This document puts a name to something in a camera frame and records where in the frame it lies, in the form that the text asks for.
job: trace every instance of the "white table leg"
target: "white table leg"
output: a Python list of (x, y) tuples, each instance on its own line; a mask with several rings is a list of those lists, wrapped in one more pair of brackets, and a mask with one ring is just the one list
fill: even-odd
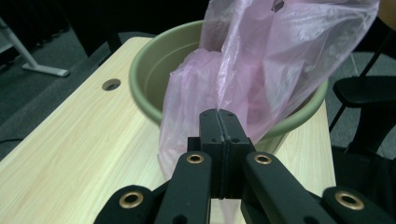
[(20, 53), (23, 59), (27, 62), (22, 66), (22, 68), (45, 73), (48, 75), (54, 75), (58, 77), (66, 77), (69, 72), (64, 69), (48, 67), (38, 64), (33, 56), (29, 53), (22, 42), (15, 36), (12, 30), (7, 26), (7, 24), (0, 18), (0, 32), (6, 37), (6, 39), (14, 46), (14, 48)]

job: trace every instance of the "light wood tabletop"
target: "light wood tabletop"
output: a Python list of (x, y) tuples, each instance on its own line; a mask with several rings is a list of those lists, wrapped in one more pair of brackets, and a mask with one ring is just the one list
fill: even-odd
[[(128, 84), (131, 62), (148, 41), (129, 39), (0, 162), (0, 223), (93, 223), (118, 189), (164, 182), (160, 129)], [(111, 79), (120, 86), (105, 91)], [(325, 104), (276, 156), (309, 191), (321, 196), (335, 186)], [(221, 220), (215, 211), (212, 218)]]

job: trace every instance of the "bowl rim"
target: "bowl rim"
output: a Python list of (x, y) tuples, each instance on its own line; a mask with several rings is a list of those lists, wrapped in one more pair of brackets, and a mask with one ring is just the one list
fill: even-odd
[(137, 54), (134, 56), (134, 60), (132, 61), (131, 67), (130, 67), (130, 72), (129, 72), (129, 83), (130, 83), (130, 91), (132, 96), (134, 97), (135, 103), (140, 107), (140, 109), (144, 112), (146, 116), (148, 116), (150, 119), (152, 119), (155, 123), (158, 125), (161, 125), (161, 120), (163, 119), (163, 113), (155, 107), (153, 104), (151, 104), (149, 101), (141, 101), (141, 99), (145, 99), (145, 95), (143, 94), (141, 88), (137, 85), (137, 76), (132, 76), (132, 74), (137, 74), (137, 67), (142, 60), (142, 57), (146, 54), (146, 52), (150, 49), (152, 45), (155, 45), (155, 43), (162, 41), (162, 39), (168, 35), (171, 35), (174, 31), (182, 29), (184, 27), (188, 26), (193, 26), (196, 24), (202, 24), (203, 21), (192, 21), (188, 22), (185, 24), (181, 24), (179, 26), (176, 26), (174, 28), (171, 28), (154, 38), (152, 38), (141, 50), (137, 52)]
[[(171, 35), (175, 30), (182, 29), (186, 26), (193, 26), (197, 24), (202, 24), (203, 21), (192, 21), (188, 22), (179, 26), (176, 26), (172, 29), (169, 29), (154, 38), (152, 38), (141, 50), (137, 52), (137, 54), (134, 57), (134, 60), (132, 61), (131, 67), (130, 67), (130, 74), (129, 74), (129, 79), (130, 79), (130, 91), (132, 96), (134, 97), (135, 103), (138, 105), (138, 107), (143, 111), (143, 113), (149, 117), (151, 120), (153, 120), (155, 123), (157, 123), (159, 126), (161, 126), (161, 121), (163, 119), (163, 113), (155, 107), (153, 104), (151, 104), (149, 101), (142, 101), (141, 99), (146, 99), (144, 96), (141, 88), (137, 85), (137, 76), (133, 76), (133, 74), (137, 74), (137, 67), (142, 60), (142, 57), (146, 54), (146, 52), (150, 49), (152, 45), (155, 45), (155, 43), (162, 41), (162, 38), (165, 36)], [(278, 136), (280, 134), (288, 133), (291, 130), (294, 130), (295, 128), (299, 127), (303, 123), (305, 123), (307, 120), (309, 120), (320, 108), (322, 105), (326, 92), (328, 89), (329, 85), (329, 80), (325, 79), (319, 87), (313, 92), (312, 97), (309, 99), (308, 103), (300, 108), (296, 113), (293, 113), (286, 117), (285, 119), (282, 119), (280, 122), (278, 122), (276, 125), (274, 125), (264, 136), (263, 139), (268, 139), (272, 138), (275, 136)]]

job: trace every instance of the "chair leg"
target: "chair leg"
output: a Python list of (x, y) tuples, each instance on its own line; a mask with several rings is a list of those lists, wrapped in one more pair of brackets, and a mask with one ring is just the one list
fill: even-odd
[(379, 58), (381, 55), (382, 51), (384, 48), (390, 43), (394, 36), (395, 32), (392, 30), (389, 30), (389, 33), (385, 37), (385, 39), (382, 41), (382, 44), (379, 46), (379, 48), (376, 50), (375, 54), (371, 58), (370, 62), (367, 63), (367, 65), (364, 67), (363, 71), (360, 74), (360, 77), (365, 77), (367, 76), (367, 73), (370, 71), (370, 69), (373, 67), (374, 63), (376, 60)]
[(376, 155), (383, 140), (395, 125), (396, 109), (363, 108), (358, 130), (346, 152)]
[(341, 115), (343, 114), (344, 110), (347, 107), (345, 105), (341, 105), (340, 109), (338, 110), (337, 114), (335, 115), (334, 119), (332, 120), (332, 123), (330, 124), (329, 127), (329, 133), (332, 131), (332, 128), (334, 128), (335, 123), (340, 119)]

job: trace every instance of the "table hole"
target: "table hole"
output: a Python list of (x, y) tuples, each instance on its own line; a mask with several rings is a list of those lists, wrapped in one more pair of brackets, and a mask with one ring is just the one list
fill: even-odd
[(102, 85), (102, 89), (104, 91), (114, 91), (116, 88), (119, 87), (120, 84), (121, 84), (121, 81), (119, 79), (113, 78), (113, 79), (106, 81)]

